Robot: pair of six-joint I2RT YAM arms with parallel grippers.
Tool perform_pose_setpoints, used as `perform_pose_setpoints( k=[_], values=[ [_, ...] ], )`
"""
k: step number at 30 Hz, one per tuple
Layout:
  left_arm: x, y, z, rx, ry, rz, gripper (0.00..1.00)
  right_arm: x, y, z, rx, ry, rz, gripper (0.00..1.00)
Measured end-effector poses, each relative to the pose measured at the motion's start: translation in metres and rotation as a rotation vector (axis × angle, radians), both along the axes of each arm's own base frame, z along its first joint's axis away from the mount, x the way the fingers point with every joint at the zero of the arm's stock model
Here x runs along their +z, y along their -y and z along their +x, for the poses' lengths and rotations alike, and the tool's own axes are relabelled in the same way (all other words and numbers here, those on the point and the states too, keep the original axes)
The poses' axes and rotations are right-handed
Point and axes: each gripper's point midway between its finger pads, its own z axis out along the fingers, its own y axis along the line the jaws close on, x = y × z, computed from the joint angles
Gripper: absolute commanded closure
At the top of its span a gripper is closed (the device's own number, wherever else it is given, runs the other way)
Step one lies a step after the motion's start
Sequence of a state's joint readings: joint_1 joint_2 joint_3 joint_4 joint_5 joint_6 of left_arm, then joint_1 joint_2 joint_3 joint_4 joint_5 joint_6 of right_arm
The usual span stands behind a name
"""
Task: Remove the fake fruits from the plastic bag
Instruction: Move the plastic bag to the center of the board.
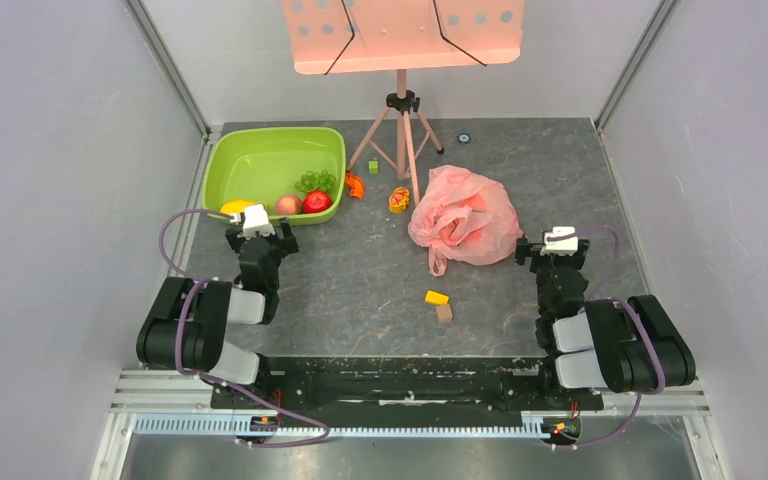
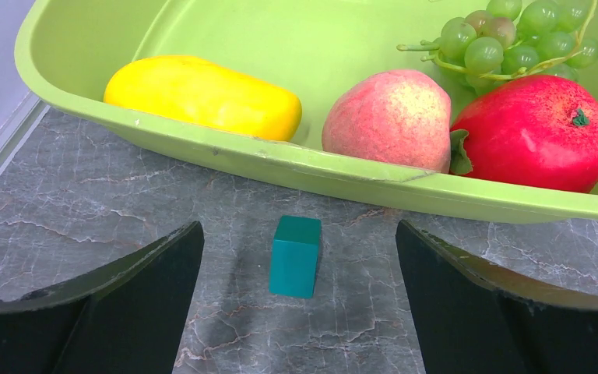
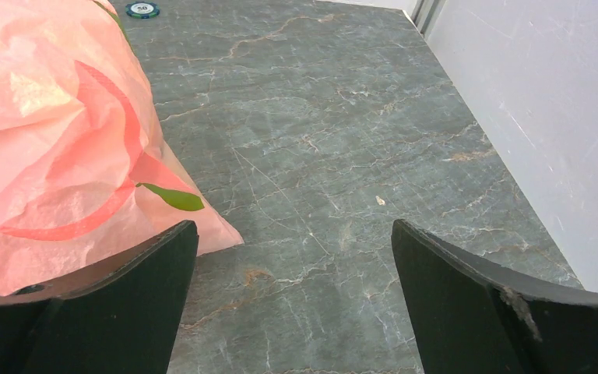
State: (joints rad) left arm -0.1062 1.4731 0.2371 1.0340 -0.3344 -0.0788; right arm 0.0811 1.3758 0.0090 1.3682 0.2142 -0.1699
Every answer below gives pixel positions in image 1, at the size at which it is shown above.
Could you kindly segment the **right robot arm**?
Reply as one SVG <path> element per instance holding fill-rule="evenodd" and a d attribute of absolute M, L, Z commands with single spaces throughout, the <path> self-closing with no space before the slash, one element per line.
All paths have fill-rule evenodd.
<path fill-rule="evenodd" d="M 516 245 L 516 263 L 535 276 L 535 336 L 548 355 L 539 369 L 540 400 L 562 408 L 578 390 L 655 394 L 691 384 L 695 358 L 655 296 L 587 297 L 582 268 L 589 247 L 567 227 Z"/>

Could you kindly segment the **pink plastic bag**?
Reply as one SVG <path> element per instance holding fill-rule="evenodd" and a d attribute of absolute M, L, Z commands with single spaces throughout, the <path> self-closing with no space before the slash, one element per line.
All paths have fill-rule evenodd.
<path fill-rule="evenodd" d="M 502 183 L 442 165 L 429 171 L 408 234 L 427 250 L 430 274 L 440 277 L 450 260 L 486 266 L 508 258 L 524 232 Z"/>

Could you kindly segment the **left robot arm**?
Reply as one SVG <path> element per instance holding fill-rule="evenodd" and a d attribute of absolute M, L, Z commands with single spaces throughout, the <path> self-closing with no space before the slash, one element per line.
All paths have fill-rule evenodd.
<path fill-rule="evenodd" d="M 299 251 L 287 218 L 280 230 L 245 237 L 240 228 L 226 231 L 240 274 L 233 281 L 211 280 L 187 301 L 196 281 L 169 277 L 162 284 L 136 340 L 138 360 L 152 368 L 182 367 L 214 382 L 235 383 L 250 407 L 266 405 L 274 381 L 265 374 L 267 360 L 226 340 L 232 324 L 267 325 L 279 305 L 279 267 Z"/>

